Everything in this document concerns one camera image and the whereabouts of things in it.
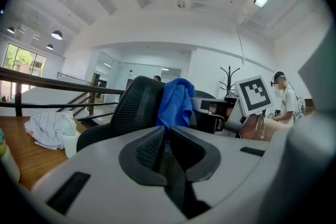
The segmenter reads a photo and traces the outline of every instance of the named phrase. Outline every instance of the blue cloth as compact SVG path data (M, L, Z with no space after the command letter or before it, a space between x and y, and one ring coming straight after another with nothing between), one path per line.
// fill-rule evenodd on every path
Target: blue cloth
M189 127L189 120L193 112L190 97L195 97L194 86L186 79L175 79L168 82L163 91L157 126L164 126L165 133L171 126Z

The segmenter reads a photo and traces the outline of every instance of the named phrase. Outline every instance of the black mesh chair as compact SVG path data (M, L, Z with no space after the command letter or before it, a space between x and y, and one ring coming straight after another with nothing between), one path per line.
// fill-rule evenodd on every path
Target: black mesh chair
M88 128L78 138L77 152L93 143L154 127L161 104L165 83L139 76L122 95L110 124ZM214 98L206 92L196 91L197 97ZM197 129L193 113L190 121Z

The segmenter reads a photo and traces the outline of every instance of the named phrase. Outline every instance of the wooden desk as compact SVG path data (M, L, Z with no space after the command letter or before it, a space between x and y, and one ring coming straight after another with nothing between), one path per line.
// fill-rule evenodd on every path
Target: wooden desk
M49 150L35 145L35 140L25 131L24 123L30 117L0 116L0 128L5 141L20 169L20 183L31 189L47 172L64 162L67 157L64 150ZM85 127L76 121L77 131L82 133Z

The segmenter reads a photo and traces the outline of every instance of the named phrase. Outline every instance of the white garment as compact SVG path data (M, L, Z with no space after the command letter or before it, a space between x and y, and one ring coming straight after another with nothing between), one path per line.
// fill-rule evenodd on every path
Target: white garment
M296 107L296 96L293 88L288 85L283 91L281 96L281 114L284 115L286 112L293 112L293 115L295 113L295 107ZM292 116L288 120L279 121L281 123L287 124L287 125L293 125L294 123L294 117Z

